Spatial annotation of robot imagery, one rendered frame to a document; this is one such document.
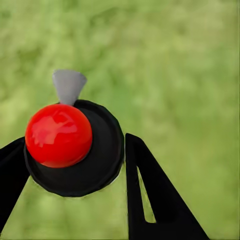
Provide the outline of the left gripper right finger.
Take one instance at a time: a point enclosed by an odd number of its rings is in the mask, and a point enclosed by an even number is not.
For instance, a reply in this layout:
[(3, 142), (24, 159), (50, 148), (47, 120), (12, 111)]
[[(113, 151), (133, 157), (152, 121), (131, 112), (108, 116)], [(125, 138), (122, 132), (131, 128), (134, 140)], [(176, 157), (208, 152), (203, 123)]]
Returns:
[[(129, 240), (210, 240), (146, 143), (125, 134)], [(145, 220), (138, 170), (156, 223)]]

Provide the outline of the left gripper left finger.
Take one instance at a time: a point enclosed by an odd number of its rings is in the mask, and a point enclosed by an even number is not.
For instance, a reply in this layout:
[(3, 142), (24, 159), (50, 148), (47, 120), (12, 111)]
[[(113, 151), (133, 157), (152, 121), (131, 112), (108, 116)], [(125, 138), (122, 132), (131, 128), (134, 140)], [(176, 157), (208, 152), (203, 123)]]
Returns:
[(0, 234), (31, 175), (24, 146), (25, 136), (0, 149)]

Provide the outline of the pesticide atomizer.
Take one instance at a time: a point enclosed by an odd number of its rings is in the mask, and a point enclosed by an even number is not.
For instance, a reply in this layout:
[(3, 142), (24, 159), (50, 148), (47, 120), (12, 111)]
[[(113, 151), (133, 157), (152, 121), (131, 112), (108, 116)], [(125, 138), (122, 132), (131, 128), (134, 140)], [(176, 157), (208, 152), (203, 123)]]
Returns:
[(125, 161), (125, 136), (104, 106), (78, 99), (87, 81), (76, 70), (53, 75), (58, 103), (32, 116), (25, 130), (25, 165), (33, 180), (61, 197), (84, 197), (110, 185)]

